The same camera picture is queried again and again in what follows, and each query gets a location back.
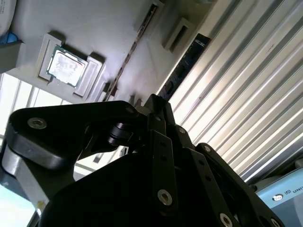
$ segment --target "corrugated metal wall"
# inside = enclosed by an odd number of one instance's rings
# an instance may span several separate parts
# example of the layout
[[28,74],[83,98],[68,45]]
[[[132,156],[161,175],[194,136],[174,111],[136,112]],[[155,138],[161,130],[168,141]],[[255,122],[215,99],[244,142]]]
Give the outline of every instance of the corrugated metal wall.
[[303,1],[218,0],[212,38],[170,100],[192,141],[209,143],[244,179],[303,147]]

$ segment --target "silver bolt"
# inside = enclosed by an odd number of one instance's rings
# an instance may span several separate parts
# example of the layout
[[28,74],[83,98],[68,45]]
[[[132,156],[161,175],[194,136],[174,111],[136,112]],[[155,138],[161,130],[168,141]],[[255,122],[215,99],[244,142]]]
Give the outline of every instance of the silver bolt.
[[182,127],[179,128],[179,131],[184,134],[185,133],[185,129],[183,129]]
[[168,191],[161,189],[158,191],[157,195],[160,202],[162,202],[165,206],[170,206],[172,204],[172,197]]
[[211,150],[210,150],[210,148],[209,148],[208,146],[204,146],[204,148],[205,148],[205,150],[206,150],[207,152],[211,152]]
[[280,227],[279,223],[273,218],[271,219],[271,222],[275,225],[275,227]]
[[134,109],[129,106],[126,107],[126,110],[127,110],[127,112],[130,112],[132,114],[134,113]]
[[27,124],[33,129],[45,129],[47,127],[47,123],[44,119],[33,117],[27,121]]
[[226,214],[221,213],[220,220],[225,227],[232,227],[232,220]]

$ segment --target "black metal bracket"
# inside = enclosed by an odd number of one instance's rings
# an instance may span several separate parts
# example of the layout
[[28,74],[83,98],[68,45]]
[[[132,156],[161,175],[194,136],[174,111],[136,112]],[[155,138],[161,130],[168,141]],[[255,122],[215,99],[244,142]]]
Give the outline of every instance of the black metal bracket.
[[[132,224],[149,218],[154,224],[195,226],[202,218],[206,226],[284,226],[208,144],[192,144],[168,102],[151,95],[144,108],[148,111],[140,113],[118,101],[11,115],[5,144],[51,176],[71,169],[80,158],[128,147],[120,159],[50,198],[42,226],[60,226],[62,220],[79,224],[74,217],[88,216],[95,226],[100,215],[112,225],[123,224],[124,218]],[[86,210],[92,201],[97,210]],[[116,213],[121,218],[114,218]]]

